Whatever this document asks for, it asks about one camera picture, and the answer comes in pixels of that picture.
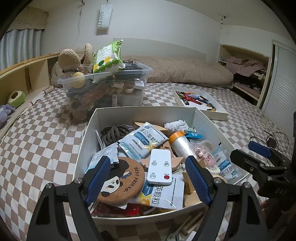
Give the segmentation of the panda cork coaster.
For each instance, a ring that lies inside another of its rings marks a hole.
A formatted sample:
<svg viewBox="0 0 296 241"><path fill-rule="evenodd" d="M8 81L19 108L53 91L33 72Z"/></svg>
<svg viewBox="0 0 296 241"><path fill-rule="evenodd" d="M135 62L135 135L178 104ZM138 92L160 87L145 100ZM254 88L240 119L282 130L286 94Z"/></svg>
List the panda cork coaster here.
<svg viewBox="0 0 296 241"><path fill-rule="evenodd" d="M108 205L124 204L143 188L144 169L138 161L121 157L111 168L97 200Z"/></svg>

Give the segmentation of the brown folded duvet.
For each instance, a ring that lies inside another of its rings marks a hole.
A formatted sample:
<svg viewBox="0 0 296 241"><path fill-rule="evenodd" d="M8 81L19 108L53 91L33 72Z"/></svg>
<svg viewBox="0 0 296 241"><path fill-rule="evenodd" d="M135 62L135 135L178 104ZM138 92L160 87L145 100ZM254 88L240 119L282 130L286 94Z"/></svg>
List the brown folded duvet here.
<svg viewBox="0 0 296 241"><path fill-rule="evenodd" d="M127 56L125 66L128 61L140 61L153 69L148 76L148 82L176 82L176 83L195 83L200 85L223 85L228 88L232 85L233 74L217 63L205 63L198 59L182 59L155 56ZM105 74L103 79L110 80L132 80L140 78L141 69L119 70L119 73Z"/></svg>

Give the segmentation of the white crumpled cloth ball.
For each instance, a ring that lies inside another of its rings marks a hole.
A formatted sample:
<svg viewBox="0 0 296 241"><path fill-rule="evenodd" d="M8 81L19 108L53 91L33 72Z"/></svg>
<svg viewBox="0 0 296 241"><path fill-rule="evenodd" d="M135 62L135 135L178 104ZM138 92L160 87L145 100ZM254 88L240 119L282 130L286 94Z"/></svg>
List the white crumpled cloth ball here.
<svg viewBox="0 0 296 241"><path fill-rule="evenodd" d="M176 132L183 132L184 134L186 134L189 129L189 126L184 120L177 120L170 123L165 123L164 127L166 129L167 136L171 136Z"/></svg>

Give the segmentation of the green white wipes pack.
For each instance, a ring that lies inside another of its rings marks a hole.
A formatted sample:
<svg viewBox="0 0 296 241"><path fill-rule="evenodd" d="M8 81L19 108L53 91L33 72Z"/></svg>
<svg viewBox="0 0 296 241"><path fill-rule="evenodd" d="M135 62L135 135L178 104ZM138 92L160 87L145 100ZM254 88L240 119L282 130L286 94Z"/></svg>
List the green white wipes pack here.
<svg viewBox="0 0 296 241"><path fill-rule="evenodd" d="M123 40L114 41L93 54L93 73L116 72L125 68L121 57Z"/></svg>

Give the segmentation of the white shoes cardboard box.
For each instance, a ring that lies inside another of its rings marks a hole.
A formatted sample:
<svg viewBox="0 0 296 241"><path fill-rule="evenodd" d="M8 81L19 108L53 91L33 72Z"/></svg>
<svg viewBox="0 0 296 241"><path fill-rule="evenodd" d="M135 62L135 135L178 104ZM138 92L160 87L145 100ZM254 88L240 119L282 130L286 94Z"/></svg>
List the white shoes cardboard box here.
<svg viewBox="0 0 296 241"><path fill-rule="evenodd" d="M79 150L75 178L84 176L92 159L99 160L103 154L111 159L117 156L117 149L122 147L125 155L119 157L119 162L107 173L96 201L111 204L112 207L134 202L169 209L164 213L136 217L93 217L96 224L138 225L157 222L188 214L203 206L202 202L183 206L183 175L171 172L173 163L170 152L160 149L167 137L158 127L179 120L195 127L198 134L211 142L213 148L220 147L226 157L234 150L224 134L197 108L132 106L98 108L94 111ZM110 149L104 152L99 150L97 133L103 128L136 122L141 122L142 126Z"/></svg>

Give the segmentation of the beige plush bunny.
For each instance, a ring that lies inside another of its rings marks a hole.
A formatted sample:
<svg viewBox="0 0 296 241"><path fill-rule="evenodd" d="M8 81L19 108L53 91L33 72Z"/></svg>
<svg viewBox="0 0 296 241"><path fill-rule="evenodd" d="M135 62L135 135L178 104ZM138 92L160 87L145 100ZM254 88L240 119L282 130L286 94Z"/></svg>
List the beige plush bunny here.
<svg viewBox="0 0 296 241"><path fill-rule="evenodd" d="M53 65L51 71L51 85L61 87L58 79L66 72L77 72L81 70L92 71L93 64L93 47L90 43L86 43L83 49L78 52L73 49L64 49L58 56L58 61Z"/></svg>

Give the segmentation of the wooden headboard shelf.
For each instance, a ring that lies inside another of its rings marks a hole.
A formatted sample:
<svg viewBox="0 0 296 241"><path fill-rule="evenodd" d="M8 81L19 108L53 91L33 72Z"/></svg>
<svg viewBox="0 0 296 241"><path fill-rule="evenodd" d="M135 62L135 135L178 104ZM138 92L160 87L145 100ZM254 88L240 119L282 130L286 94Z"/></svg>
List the wooden headboard shelf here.
<svg viewBox="0 0 296 241"><path fill-rule="evenodd" d="M39 56L22 61L1 71L1 104L8 102L14 90L25 94L25 102L20 105L1 128L1 138L4 137L11 125L22 115L24 110L33 103L33 99L44 94L50 86L49 62L57 61L59 53Z"/></svg>

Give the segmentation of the clear plastic storage bin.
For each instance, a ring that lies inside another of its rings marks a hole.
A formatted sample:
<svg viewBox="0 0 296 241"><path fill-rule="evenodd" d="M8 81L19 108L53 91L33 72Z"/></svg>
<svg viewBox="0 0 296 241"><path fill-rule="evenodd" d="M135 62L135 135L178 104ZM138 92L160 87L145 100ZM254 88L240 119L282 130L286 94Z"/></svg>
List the clear plastic storage bin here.
<svg viewBox="0 0 296 241"><path fill-rule="evenodd" d="M144 99L144 90L148 76L153 72L151 67L139 63L142 70L140 78L128 80L103 79L104 75L112 72L90 73L89 70L81 70L85 75L85 84L82 88L75 89L71 86L74 80L73 72L66 72L58 79L58 84L63 86L67 102L73 120L77 123L88 121L96 108L141 106ZM128 69L141 69L136 63L129 63Z"/></svg>

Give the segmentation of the yellow ball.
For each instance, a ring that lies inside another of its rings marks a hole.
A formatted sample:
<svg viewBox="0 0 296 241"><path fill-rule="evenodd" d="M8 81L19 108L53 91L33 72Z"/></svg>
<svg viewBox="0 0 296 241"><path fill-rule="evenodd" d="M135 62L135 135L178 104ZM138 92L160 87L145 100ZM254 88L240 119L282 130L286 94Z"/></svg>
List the yellow ball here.
<svg viewBox="0 0 296 241"><path fill-rule="evenodd" d="M71 86L75 89L82 88L85 84L85 75L82 72L75 72L72 75L72 78L74 80L71 82Z"/></svg>

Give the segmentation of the white sweet hanging bag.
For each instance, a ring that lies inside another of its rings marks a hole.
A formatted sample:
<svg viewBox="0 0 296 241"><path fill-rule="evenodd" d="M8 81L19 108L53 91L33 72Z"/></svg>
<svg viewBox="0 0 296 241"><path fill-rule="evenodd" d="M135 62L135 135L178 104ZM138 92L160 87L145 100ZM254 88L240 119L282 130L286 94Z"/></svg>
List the white sweet hanging bag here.
<svg viewBox="0 0 296 241"><path fill-rule="evenodd" d="M97 29L108 30L112 14L112 4L102 4L100 6Z"/></svg>

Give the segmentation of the green avocado plush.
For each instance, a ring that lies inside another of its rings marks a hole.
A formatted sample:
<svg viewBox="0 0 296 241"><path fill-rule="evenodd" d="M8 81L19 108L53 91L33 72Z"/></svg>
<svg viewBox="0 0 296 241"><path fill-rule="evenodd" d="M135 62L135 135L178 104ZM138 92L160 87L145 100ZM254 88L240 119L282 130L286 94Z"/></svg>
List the green avocado plush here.
<svg viewBox="0 0 296 241"><path fill-rule="evenodd" d="M10 94L7 104L14 108L18 108L25 102L25 99L26 95L21 90L17 90Z"/></svg>

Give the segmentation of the white louvered door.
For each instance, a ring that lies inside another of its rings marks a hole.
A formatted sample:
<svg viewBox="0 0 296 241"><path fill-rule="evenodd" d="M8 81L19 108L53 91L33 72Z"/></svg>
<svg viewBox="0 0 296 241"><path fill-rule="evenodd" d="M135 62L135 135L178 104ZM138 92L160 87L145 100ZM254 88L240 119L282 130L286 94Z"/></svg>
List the white louvered door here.
<svg viewBox="0 0 296 241"><path fill-rule="evenodd" d="M295 50L279 42L273 42L273 45L273 71L262 111L264 116L292 142L295 113Z"/></svg>

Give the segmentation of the blue foil sachet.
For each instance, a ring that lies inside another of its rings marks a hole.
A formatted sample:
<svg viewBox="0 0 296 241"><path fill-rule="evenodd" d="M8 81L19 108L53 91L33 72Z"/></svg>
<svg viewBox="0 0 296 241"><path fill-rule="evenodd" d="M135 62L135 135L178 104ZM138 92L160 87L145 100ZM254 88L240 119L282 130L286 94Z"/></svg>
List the blue foil sachet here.
<svg viewBox="0 0 296 241"><path fill-rule="evenodd" d="M187 132L185 134L185 137L189 140L202 140L203 139L203 136L201 134L197 134L194 132Z"/></svg>

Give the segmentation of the white remote control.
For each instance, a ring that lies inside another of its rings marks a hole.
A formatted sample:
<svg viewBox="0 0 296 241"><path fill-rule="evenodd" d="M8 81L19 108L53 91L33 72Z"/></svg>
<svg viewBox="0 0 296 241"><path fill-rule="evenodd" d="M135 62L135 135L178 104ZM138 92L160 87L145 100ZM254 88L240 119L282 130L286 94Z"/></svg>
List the white remote control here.
<svg viewBox="0 0 296 241"><path fill-rule="evenodd" d="M170 185L172 183L171 153L169 150L151 150L147 182L153 185Z"/></svg>

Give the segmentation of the closet shelf with clothes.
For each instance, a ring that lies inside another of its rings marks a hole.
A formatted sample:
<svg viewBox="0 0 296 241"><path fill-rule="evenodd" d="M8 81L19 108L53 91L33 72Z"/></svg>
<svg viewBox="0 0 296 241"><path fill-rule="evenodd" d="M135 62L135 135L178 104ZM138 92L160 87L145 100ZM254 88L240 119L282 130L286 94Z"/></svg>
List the closet shelf with clothes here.
<svg viewBox="0 0 296 241"><path fill-rule="evenodd" d="M270 57L249 49L221 44L218 63L233 74L233 91L259 106L269 81Z"/></svg>

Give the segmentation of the green clip with cord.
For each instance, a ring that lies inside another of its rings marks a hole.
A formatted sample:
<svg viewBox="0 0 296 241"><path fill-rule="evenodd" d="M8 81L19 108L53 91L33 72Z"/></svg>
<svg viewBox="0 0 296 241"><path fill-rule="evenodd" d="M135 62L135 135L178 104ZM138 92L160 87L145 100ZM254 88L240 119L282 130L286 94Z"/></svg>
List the green clip with cord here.
<svg viewBox="0 0 296 241"><path fill-rule="evenodd" d="M184 237L185 223L175 223L166 236L166 240L181 240Z"/></svg>

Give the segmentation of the blue grey curtain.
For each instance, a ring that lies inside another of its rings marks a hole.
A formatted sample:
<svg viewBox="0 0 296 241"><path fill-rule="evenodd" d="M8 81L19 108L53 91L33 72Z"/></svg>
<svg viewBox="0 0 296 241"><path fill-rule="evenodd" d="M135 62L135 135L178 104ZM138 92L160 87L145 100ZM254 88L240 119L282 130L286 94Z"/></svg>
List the blue grey curtain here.
<svg viewBox="0 0 296 241"><path fill-rule="evenodd" d="M24 29L6 32L1 39L0 65L4 70L12 65L41 56L43 30Z"/></svg>

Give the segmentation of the sachet at box right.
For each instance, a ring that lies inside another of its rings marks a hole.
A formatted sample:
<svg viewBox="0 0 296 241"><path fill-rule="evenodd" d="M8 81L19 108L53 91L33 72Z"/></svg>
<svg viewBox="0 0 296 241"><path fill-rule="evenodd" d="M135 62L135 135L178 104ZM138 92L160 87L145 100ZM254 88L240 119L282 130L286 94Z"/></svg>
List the sachet at box right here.
<svg viewBox="0 0 296 241"><path fill-rule="evenodd" d="M213 152L216 166L220 169L220 176L227 181L231 181L238 177L237 171L234 169L229 158L226 157L226 150L219 143L217 149Z"/></svg>

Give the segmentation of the orange capped film roll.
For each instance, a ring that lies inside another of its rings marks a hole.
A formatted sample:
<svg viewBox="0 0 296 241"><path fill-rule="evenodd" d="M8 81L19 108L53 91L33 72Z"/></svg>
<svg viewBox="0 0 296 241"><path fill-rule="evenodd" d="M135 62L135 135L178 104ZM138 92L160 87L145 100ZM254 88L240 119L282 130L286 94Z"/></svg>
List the orange capped film roll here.
<svg viewBox="0 0 296 241"><path fill-rule="evenodd" d="M187 158L189 156L193 156L196 160L198 160L195 147L185 137L185 133L183 131L178 131L170 135L169 143L172 150L178 157Z"/></svg>

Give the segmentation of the purple plush toy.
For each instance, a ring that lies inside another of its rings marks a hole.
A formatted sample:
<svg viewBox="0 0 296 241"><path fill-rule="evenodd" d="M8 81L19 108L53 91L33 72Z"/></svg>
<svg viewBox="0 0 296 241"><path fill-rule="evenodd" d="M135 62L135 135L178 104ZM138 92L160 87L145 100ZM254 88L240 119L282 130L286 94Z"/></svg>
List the purple plush toy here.
<svg viewBox="0 0 296 241"><path fill-rule="evenodd" d="M9 115L15 111L15 108L9 104L1 105L0 107L0 128L2 128L8 120Z"/></svg>

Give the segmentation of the shallow white tray box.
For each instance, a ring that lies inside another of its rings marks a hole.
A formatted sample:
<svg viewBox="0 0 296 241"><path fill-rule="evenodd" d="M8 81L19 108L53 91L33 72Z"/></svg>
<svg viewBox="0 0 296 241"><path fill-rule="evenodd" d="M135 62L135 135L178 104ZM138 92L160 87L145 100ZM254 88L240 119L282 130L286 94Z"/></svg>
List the shallow white tray box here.
<svg viewBox="0 0 296 241"><path fill-rule="evenodd" d="M211 120L228 120L228 112L225 108L206 91L173 87L171 92L178 106L197 108Z"/></svg>

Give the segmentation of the large white medicine sachet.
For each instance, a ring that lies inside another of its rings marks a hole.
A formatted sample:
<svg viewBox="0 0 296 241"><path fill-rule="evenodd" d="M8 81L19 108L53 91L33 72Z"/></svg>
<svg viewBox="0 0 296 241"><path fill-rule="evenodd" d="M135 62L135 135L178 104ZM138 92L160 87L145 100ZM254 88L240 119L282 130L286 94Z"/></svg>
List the large white medicine sachet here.
<svg viewBox="0 0 296 241"><path fill-rule="evenodd" d="M131 198L129 203L164 209L183 208L185 182L182 175L173 174L170 185L149 184L146 176L142 190L137 196Z"/></svg>

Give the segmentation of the white blue medicine sachet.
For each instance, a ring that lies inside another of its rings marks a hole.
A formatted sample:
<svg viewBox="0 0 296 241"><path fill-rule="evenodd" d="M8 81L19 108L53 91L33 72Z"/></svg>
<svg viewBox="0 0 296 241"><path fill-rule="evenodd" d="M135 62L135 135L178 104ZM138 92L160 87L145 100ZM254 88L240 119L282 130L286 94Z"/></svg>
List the white blue medicine sachet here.
<svg viewBox="0 0 296 241"><path fill-rule="evenodd" d="M118 141L119 147L134 160L146 158L152 149L166 142L168 138L152 124L146 122Z"/></svg>

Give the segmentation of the black hair clip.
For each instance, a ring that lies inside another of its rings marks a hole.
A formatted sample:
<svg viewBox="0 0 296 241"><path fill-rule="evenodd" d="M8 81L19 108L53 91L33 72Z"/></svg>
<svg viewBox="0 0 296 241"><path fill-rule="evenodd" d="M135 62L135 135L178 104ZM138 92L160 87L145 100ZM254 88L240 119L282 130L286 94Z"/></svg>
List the black hair clip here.
<svg viewBox="0 0 296 241"><path fill-rule="evenodd" d="M103 144L109 146L121 140L134 130L135 128L133 126L123 124L117 126L107 126L100 131L100 134Z"/></svg>

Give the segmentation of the pink candy bag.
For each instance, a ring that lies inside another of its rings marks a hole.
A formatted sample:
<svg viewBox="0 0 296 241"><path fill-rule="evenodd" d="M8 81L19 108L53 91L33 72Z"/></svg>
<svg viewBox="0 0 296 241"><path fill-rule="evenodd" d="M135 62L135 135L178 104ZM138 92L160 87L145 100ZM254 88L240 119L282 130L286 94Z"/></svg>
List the pink candy bag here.
<svg viewBox="0 0 296 241"><path fill-rule="evenodd" d="M195 148L195 153L198 160L204 161L206 168L214 170L216 168L216 165L210 149L201 142L192 143L192 145Z"/></svg>

